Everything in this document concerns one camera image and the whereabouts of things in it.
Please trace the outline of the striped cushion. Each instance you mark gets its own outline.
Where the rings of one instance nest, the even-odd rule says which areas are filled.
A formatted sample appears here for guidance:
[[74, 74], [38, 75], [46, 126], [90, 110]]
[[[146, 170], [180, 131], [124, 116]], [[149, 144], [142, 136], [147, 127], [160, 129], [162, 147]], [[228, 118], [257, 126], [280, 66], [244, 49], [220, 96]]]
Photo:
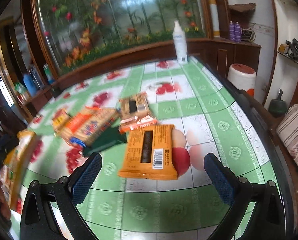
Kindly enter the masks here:
[[277, 126], [276, 134], [298, 166], [298, 104], [289, 108]]

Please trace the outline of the orange-front cracker pack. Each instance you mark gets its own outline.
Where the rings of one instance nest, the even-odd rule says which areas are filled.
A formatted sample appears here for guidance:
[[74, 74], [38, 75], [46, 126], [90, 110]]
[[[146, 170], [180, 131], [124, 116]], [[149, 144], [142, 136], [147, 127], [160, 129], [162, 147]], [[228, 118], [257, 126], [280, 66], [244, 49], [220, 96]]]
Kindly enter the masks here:
[[55, 134], [64, 140], [69, 140], [98, 110], [100, 110], [100, 107], [84, 107], [76, 115], [71, 116], [70, 120], [61, 129], [54, 131]]

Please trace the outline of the dark green kettle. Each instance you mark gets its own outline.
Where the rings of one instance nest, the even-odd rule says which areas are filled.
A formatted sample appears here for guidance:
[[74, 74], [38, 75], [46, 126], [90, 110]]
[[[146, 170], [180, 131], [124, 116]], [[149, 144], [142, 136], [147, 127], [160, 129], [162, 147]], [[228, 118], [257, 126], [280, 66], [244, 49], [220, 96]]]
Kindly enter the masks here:
[[269, 104], [268, 112], [274, 117], [279, 118], [284, 116], [288, 110], [287, 103], [281, 99], [283, 90], [279, 89], [279, 93], [276, 99], [272, 99]]

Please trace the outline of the dark green cloth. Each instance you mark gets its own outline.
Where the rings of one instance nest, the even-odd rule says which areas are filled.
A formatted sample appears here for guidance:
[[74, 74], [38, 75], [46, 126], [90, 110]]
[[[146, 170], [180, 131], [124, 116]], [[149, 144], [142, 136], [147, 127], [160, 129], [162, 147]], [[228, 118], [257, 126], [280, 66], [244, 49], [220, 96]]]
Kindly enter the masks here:
[[125, 144], [127, 137], [125, 133], [120, 133], [119, 127], [107, 128], [90, 146], [83, 150], [83, 156], [89, 157], [92, 153], [100, 153], [118, 144]]

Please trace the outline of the blue-white cracker pack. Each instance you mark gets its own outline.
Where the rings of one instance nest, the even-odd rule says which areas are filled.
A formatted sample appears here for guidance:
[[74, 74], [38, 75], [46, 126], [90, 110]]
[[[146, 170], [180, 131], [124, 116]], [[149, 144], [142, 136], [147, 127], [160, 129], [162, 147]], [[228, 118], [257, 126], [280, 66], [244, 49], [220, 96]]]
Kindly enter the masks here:
[[100, 108], [73, 137], [65, 141], [71, 145], [90, 146], [118, 117], [119, 113], [115, 108]]

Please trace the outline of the large orange snack pack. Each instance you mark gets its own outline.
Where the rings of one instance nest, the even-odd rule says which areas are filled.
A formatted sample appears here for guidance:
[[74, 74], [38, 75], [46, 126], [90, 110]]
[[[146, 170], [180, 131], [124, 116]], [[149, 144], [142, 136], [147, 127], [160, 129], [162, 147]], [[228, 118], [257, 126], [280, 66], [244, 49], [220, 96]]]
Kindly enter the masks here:
[[129, 132], [124, 161], [118, 176], [123, 178], [177, 180], [172, 163], [174, 125], [152, 125]]

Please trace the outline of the blue thermos jug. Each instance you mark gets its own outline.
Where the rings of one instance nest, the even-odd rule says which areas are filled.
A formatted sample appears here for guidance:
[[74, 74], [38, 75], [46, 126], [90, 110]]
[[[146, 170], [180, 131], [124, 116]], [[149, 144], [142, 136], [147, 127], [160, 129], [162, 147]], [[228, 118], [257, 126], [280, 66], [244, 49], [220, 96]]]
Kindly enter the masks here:
[[26, 88], [27, 88], [29, 94], [31, 95], [31, 97], [34, 97], [37, 94], [38, 89], [31, 77], [31, 75], [27, 74], [27, 73], [24, 74], [23, 81], [24, 81]]

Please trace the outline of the wooden sideboard cabinet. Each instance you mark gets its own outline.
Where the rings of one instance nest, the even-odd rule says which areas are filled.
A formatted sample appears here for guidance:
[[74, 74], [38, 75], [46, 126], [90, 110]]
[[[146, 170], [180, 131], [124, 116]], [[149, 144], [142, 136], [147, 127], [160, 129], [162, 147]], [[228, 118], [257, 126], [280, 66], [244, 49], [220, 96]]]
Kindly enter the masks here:
[[61, 92], [62, 90], [58, 86], [47, 86], [40, 89], [35, 96], [23, 96], [17, 93], [18, 103], [25, 120], [30, 122], [51, 99], [56, 99]]

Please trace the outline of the white red-lid bucket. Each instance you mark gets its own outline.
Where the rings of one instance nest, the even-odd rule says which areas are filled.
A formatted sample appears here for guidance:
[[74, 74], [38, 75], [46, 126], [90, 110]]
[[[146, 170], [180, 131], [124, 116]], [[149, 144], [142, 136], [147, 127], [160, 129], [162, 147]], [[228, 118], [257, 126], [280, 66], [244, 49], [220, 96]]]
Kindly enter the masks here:
[[227, 79], [239, 90], [245, 90], [251, 97], [255, 94], [256, 71], [244, 64], [230, 66]]

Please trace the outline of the green-label bottle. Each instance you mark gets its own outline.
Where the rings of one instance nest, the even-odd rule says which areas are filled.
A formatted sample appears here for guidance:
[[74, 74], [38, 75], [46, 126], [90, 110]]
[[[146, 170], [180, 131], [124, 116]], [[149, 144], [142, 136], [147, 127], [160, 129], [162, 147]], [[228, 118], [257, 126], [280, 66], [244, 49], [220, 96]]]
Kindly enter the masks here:
[[52, 84], [55, 80], [47, 63], [43, 65], [43, 69], [47, 77], [48, 83]]

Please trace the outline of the green fruit-print tablecloth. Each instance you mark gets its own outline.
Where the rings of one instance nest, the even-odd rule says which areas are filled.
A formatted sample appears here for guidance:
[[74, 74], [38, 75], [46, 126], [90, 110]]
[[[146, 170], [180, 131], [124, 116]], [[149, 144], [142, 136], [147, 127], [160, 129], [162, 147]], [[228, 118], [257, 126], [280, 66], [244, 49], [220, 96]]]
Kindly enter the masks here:
[[192, 57], [83, 79], [29, 124], [20, 239], [283, 239], [275, 148]]

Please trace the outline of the purple bottle right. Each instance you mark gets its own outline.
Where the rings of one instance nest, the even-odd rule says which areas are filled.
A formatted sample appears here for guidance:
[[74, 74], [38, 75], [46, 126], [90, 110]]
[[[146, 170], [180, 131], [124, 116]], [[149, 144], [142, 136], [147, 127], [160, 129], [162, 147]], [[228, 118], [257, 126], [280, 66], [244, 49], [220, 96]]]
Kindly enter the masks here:
[[234, 38], [236, 42], [241, 42], [241, 36], [242, 36], [242, 28], [239, 24], [239, 22], [237, 21], [234, 24]]

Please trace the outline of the purple bottle left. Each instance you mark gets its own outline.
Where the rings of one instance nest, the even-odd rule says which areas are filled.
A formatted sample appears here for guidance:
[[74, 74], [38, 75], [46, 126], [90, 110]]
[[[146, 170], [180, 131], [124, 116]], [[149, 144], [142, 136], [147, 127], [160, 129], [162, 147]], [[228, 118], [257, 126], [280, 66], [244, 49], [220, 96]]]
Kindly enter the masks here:
[[229, 39], [235, 41], [235, 26], [233, 21], [230, 21], [229, 23]]

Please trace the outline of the white spray bottle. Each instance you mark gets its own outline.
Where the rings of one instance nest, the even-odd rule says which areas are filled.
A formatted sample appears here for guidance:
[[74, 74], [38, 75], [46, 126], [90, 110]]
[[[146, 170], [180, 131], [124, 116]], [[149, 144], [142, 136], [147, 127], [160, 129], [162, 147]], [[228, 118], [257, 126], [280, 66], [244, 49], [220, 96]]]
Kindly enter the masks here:
[[178, 64], [183, 65], [187, 64], [187, 43], [185, 32], [182, 30], [179, 21], [174, 21], [174, 29], [173, 29], [173, 42], [175, 46], [176, 58]]

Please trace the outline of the floral glass panel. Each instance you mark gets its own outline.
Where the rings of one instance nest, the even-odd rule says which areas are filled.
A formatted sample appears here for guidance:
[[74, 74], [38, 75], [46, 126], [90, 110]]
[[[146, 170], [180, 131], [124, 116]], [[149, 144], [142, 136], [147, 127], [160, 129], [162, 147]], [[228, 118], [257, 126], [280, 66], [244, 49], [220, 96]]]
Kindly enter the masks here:
[[59, 75], [128, 48], [168, 41], [175, 22], [205, 37], [199, 0], [37, 0], [46, 45]]

